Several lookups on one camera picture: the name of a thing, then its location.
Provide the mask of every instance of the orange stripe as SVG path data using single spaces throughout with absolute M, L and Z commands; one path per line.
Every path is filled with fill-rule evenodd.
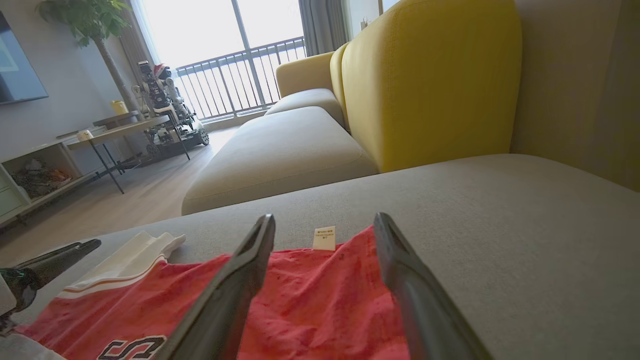
M 142 272 L 142 274 L 139 274 L 137 276 L 130 277 L 128 279 L 103 280 L 103 281 L 96 282 L 95 284 L 92 284 L 91 286 L 88 286 L 88 287 L 80 289 L 80 290 L 76 290 L 76 289 L 72 289 L 72 288 L 64 288 L 64 289 L 62 289 L 62 291 L 63 292 L 67 292 L 67 293 L 81 293 L 81 292 L 83 292 L 85 290 L 89 290 L 90 288 L 94 288 L 94 287 L 96 287 L 98 285 L 102 285 L 102 284 L 111 284 L 111 283 L 114 283 L 114 282 L 125 282 L 125 281 L 135 280 L 135 279 L 137 279 L 137 278 L 139 278 L 141 276 L 144 276 L 156 264 L 156 261 L 158 261 L 159 258 L 163 258 L 163 257 L 164 257 L 164 255 L 158 256 L 154 260 L 154 262 L 144 272 Z

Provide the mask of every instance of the potted plant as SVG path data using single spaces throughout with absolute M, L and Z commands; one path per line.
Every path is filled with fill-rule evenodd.
M 88 46 L 91 40 L 95 42 L 124 103 L 132 111 L 138 107 L 127 91 L 105 43 L 109 36 L 119 37 L 122 29 L 130 26 L 122 17 L 122 12 L 130 9 L 120 0 L 44 0 L 36 5 L 36 11 L 47 22 L 52 19 L 66 24 L 71 34 L 79 38 L 80 47 Z

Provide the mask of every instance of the sky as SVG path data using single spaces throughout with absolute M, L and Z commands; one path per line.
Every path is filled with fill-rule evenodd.
M 231 0 L 141 2 L 158 56 L 173 69 L 244 49 Z M 298 0 L 237 2 L 250 47 L 303 35 Z

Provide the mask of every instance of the television screen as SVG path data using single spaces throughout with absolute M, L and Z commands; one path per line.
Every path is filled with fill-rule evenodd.
M 0 104 L 48 96 L 0 12 Z

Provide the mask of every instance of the balcony railing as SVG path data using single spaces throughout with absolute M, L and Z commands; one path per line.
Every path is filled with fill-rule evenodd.
M 276 103 L 276 67 L 305 57 L 304 38 L 292 38 L 176 68 L 176 85 L 200 120 L 236 117 Z

